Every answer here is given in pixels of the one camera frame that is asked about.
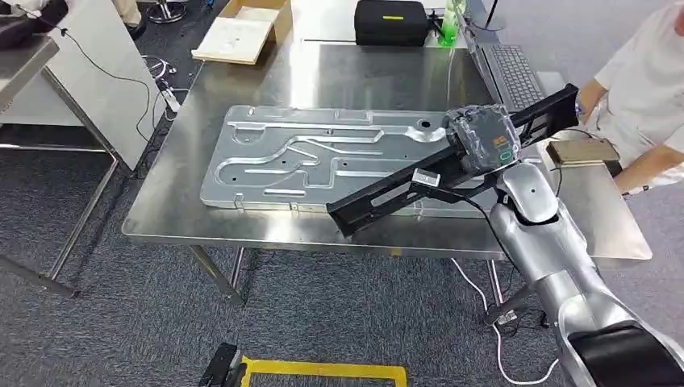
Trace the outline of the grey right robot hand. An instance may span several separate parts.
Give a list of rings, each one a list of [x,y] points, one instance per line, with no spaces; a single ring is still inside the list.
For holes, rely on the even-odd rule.
[[[446,112],[443,126],[449,143],[462,150],[464,170],[481,176],[519,160],[521,141],[505,106],[470,105]]]

